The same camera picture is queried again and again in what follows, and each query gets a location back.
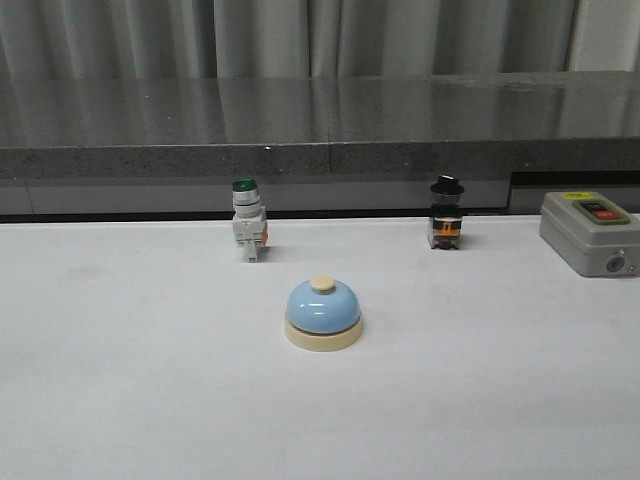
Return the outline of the grey stone counter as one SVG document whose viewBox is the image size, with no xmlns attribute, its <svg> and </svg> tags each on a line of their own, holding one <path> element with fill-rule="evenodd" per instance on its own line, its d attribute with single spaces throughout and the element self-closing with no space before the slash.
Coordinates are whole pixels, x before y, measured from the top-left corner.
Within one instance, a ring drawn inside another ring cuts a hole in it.
<svg viewBox="0 0 640 480">
<path fill-rule="evenodd" d="M 478 214 L 552 190 L 639 207 L 639 78 L 91 79 L 1 85 L 1 212 L 214 217 L 258 182 L 272 215 L 422 215 L 441 174 Z"/>
</svg>

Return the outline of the grey curtain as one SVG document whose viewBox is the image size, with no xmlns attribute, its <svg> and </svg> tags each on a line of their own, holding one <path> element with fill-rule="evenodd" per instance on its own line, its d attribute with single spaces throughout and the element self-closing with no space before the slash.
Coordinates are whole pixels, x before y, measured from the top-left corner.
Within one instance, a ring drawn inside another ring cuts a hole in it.
<svg viewBox="0 0 640 480">
<path fill-rule="evenodd" d="M 635 1 L 5 1 L 5 80 L 639 68 Z"/>
</svg>

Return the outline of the black selector switch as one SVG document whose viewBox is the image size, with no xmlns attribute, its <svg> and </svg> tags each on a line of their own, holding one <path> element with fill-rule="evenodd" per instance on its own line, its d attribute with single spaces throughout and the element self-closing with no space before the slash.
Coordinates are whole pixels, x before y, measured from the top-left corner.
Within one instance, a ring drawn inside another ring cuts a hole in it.
<svg viewBox="0 0 640 480">
<path fill-rule="evenodd" d="M 451 175 L 439 175 L 431 185 L 431 215 L 427 230 L 432 249 L 459 249 L 463 214 L 460 201 L 464 187 Z"/>
</svg>

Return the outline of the grey pushbutton switch box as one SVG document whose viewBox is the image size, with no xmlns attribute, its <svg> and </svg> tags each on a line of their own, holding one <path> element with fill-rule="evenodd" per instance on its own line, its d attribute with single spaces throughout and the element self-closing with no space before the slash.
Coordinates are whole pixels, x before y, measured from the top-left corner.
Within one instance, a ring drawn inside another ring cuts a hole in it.
<svg viewBox="0 0 640 480">
<path fill-rule="evenodd" d="M 584 277 L 639 275 L 639 219 L 598 192 L 548 192 L 540 236 Z"/>
</svg>

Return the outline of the green pushbutton switch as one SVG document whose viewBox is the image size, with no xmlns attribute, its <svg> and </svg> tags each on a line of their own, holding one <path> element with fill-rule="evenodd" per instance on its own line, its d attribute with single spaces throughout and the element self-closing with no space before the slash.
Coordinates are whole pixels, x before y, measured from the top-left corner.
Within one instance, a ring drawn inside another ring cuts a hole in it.
<svg viewBox="0 0 640 480">
<path fill-rule="evenodd" d="M 244 250 L 245 258 L 256 262 L 260 249 L 268 241 L 268 223 L 266 208 L 254 179 L 242 178 L 232 183 L 232 206 L 234 240 Z"/>
</svg>

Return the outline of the blue and cream call bell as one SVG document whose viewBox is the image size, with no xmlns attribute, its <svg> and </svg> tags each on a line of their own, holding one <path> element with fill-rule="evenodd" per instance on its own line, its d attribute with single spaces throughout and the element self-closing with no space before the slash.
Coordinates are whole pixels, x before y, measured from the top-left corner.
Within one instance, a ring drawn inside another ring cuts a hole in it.
<svg viewBox="0 0 640 480">
<path fill-rule="evenodd" d="M 299 348 L 315 352 L 342 350 L 363 332 L 359 300 L 344 282 L 317 275 L 290 293 L 284 319 L 287 339 Z"/>
</svg>

